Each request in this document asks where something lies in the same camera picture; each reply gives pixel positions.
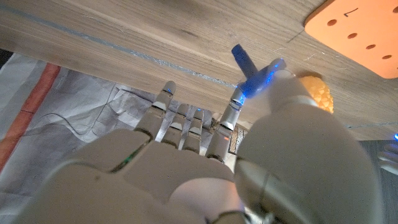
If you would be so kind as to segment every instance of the gray surface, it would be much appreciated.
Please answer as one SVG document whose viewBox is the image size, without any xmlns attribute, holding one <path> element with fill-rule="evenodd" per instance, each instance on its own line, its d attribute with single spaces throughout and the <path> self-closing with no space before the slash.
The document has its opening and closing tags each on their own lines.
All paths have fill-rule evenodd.
<svg viewBox="0 0 398 224">
<path fill-rule="evenodd" d="M 383 151 L 386 144 L 398 144 L 398 141 L 360 141 L 362 147 L 369 153 L 373 163 L 378 164 L 377 153 Z M 398 176 L 383 169 L 377 169 L 381 179 L 384 201 L 385 223 L 398 223 Z"/>
</svg>

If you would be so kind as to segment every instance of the robot finger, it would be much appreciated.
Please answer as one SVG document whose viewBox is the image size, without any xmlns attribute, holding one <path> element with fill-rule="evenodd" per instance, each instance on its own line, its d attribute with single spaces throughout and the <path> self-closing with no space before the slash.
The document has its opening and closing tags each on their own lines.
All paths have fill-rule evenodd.
<svg viewBox="0 0 398 224">
<path fill-rule="evenodd" d="M 201 127 L 203 122 L 203 110 L 197 109 L 193 115 L 191 126 L 189 127 L 188 136 L 182 146 L 182 150 L 190 150 L 197 154 L 200 151 Z"/>
<path fill-rule="evenodd" d="M 175 83 L 168 81 L 134 130 L 146 133 L 151 139 L 155 139 L 174 93 Z"/>
<path fill-rule="evenodd" d="M 185 117 L 187 115 L 188 105 L 181 104 L 178 107 L 177 113 L 175 114 L 172 124 L 167 129 L 162 142 L 170 144 L 178 149 L 182 136 L 182 128 L 184 127 Z"/>
<path fill-rule="evenodd" d="M 384 150 L 388 151 L 388 152 L 392 152 L 395 154 L 398 154 L 398 145 L 396 144 L 387 144 L 384 146 Z"/>
<path fill-rule="evenodd" d="M 398 155 L 391 152 L 379 152 L 378 158 L 382 161 L 390 161 L 398 163 Z"/>
<path fill-rule="evenodd" d="M 398 164 L 396 164 L 395 162 L 391 162 L 391 161 L 379 161 L 380 164 L 380 168 L 398 175 Z"/>
</svg>

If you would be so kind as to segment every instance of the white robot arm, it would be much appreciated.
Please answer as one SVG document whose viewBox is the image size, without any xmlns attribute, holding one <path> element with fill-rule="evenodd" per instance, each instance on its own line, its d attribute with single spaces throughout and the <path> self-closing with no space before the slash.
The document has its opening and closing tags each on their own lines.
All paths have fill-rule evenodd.
<svg viewBox="0 0 398 224">
<path fill-rule="evenodd" d="M 382 223 L 379 180 L 361 146 L 316 107 L 283 60 L 257 71 L 239 53 L 248 80 L 205 157 L 200 110 L 178 150 L 186 105 L 154 141 L 175 92 L 168 82 L 135 130 L 115 130 L 60 164 L 15 223 L 250 223 L 244 205 L 269 223 Z M 271 114 L 241 143 L 232 173 L 223 164 L 232 130 L 245 99 L 265 87 Z"/>
</svg>

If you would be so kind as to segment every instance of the hole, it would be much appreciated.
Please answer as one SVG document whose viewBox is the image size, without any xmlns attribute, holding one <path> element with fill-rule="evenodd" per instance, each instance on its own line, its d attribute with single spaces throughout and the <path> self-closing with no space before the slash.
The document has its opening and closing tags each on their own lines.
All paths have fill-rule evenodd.
<svg viewBox="0 0 398 224">
<path fill-rule="evenodd" d="M 333 25 L 335 25 L 337 23 L 337 20 L 336 19 L 332 19 L 332 20 L 330 20 L 329 22 L 328 22 L 328 26 L 333 26 Z"/>
<path fill-rule="evenodd" d="M 350 35 L 347 36 L 347 38 L 352 39 L 354 37 L 356 37 L 358 34 L 357 33 L 352 33 Z"/>
<path fill-rule="evenodd" d="M 370 49 L 374 48 L 375 46 L 376 46 L 376 44 L 371 44 L 371 45 L 367 46 L 366 49 L 370 50 Z"/>
</svg>

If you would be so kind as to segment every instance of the blue light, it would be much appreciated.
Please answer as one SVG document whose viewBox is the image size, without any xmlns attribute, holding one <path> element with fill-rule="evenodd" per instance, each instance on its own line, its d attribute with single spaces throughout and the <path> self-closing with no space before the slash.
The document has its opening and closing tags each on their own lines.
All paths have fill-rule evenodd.
<svg viewBox="0 0 398 224">
<path fill-rule="evenodd" d="M 272 76 L 274 75 L 274 72 L 270 72 L 269 76 L 267 77 L 266 83 L 271 82 Z"/>
</svg>

